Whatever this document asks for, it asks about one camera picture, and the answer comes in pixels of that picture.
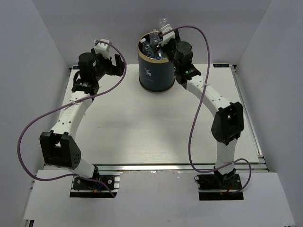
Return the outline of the pepsi label clear bottle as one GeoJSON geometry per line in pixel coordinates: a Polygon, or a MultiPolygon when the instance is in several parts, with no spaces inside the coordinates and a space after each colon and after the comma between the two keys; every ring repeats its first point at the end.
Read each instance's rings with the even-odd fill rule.
{"type": "Polygon", "coordinates": [[[154,57],[156,60],[161,60],[164,58],[164,54],[161,50],[157,50],[155,53],[154,53],[154,57]]]}

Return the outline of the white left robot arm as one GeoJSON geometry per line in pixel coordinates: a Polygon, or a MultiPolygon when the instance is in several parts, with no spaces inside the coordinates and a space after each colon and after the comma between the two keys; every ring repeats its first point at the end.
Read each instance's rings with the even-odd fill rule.
{"type": "Polygon", "coordinates": [[[79,69],[73,77],[70,106],[64,108],[50,131],[42,132],[39,138],[45,164],[68,169],[84,177],[85,185],[91,189],[99,186],[99,172],[95,165],[84,160],[74,139],[86,110],[99,90],[99,80],[104,75],[122,76],[124,72],[121,56],[115,54],[116,63],[112,64],[108,53],[92,50],[79,56],[79,69]]]}

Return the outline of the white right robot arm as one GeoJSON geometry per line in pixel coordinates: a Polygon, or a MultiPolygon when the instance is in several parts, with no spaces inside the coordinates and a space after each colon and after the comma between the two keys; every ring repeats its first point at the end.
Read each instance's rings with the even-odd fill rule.
{"type": "Polygon", "coordinates": [[[235,176],[235,147],[244,129],[243,106],[240,102],[233,103],[224,98],[206,82],[192,63],[192,46],[188,42],[160,35],[157,47],[173,64],[176,81],[195,95],[214,118],[211,133],[217,141],[217,157],[212,179],[218,188],[226,188],[235,176]]]}

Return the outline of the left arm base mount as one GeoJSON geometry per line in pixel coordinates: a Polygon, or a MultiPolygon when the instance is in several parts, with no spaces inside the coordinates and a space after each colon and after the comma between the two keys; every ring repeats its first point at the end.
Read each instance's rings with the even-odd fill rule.
{"type": "Polygon", "coordinates": [[[101,171],[98,182],[74,177],[71,184],[70,198],[113,199],[118,192],[119,172],[101,171]]]}

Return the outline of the clear bottle blue label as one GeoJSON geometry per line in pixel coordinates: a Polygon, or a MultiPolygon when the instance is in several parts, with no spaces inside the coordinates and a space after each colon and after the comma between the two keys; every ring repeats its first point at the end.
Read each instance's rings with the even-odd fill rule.
{"type": "Polygon", "coordinates": [[[142,53],[149,58],[155,58],[154,52],[152,50],[150,43],[147,42],[145,38],[142,38],[140,40],[140,43],[142,45],[142,53]]]}

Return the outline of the clear unlabelled plastic bottle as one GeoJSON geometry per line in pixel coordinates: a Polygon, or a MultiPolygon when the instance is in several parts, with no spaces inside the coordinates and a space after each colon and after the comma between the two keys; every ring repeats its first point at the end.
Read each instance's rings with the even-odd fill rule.
{"type": "Polygon", "coordinates": [[[163,27],[165,27],[169,23],[169,20],[166,17],[161,17],[158,20],[158,27],[159,30],[161,30],[163,27]]]}

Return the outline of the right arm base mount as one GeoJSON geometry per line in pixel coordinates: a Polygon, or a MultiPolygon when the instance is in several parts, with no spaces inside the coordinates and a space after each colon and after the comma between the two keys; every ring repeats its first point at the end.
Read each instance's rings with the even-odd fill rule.
{"type": "Polygon", "coordinates": [[[244,200],[241,179],[235,174],[226,181],[221,181],[215,174],[196,175],[200,201],[241,201],[244,200]]]}

